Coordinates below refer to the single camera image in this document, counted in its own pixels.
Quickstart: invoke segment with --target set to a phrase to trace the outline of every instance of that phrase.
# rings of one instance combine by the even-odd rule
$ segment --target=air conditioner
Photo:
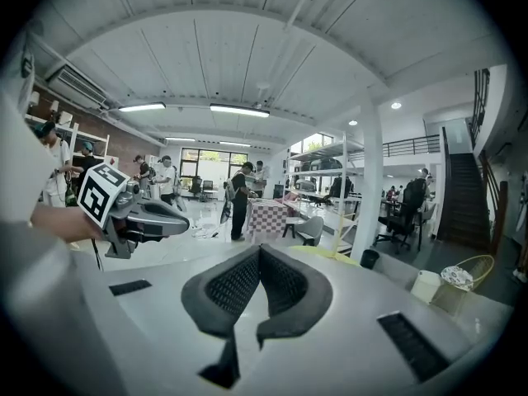
[[[49,88],[84,108],[108,108],[103,91],[69,66],[63,66],[53,75]]]

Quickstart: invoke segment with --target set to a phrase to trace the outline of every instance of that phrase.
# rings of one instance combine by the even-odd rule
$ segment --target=stool
[[[301,223],[304,223],[304,220],[300,219],[299,217],[287,217],[286,227],[284,228],[284,233],[282,234],[282,237],[284,238],[286,236],[286,233],[288,232],[288,229],[291,229],[291,237],[295,239],[295,225]]]

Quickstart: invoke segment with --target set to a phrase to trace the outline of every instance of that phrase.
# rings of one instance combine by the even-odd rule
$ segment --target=black bin
[[[372,270],[378,258],[380,258],[380,255],[376,251],[372,249],[366,249],[365,251],[363,251],[360,266]]]

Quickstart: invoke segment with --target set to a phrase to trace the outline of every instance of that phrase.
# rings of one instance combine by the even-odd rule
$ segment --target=trash bin
[[[442,282],[440,275],[432,271],[421,270],[414,281],[411,293],[426,304],[430,304]]]
[[[363,255],[361,256],[360,266],[372,270],[378,258],[380,258],[380,255],[376,251],[372,249],[366,249],[363,251]]]

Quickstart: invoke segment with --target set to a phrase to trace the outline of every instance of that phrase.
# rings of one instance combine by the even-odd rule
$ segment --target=ceiling light
[[[239,147],[251,147],[250,144],[240,144],[239,142],[226,142],[226,141],[220,141],[223,145],[237,145]]]
[[[226,106],[225,104],[211,104],[209,108],[211,109],[211,111],[233,113],[235,115],[248,115],[257,117],[268,117],[270,115],[270,112],[265,110],[248,109],[247,107],[238,106]]]
[[[120,107],[119,111],[128,112],[128,111],[142,111],[142,110],[159,110],[164,109],[165,104],[162,102],[153,102],[149,104],[141,104],[140,106],[128,106],[128,107]]]
[[[165,139],[167,141],[192,141],[192,142],[196,141],[196,139],[194,139],[194,138],[173,138],[172,136],[168,136]]]

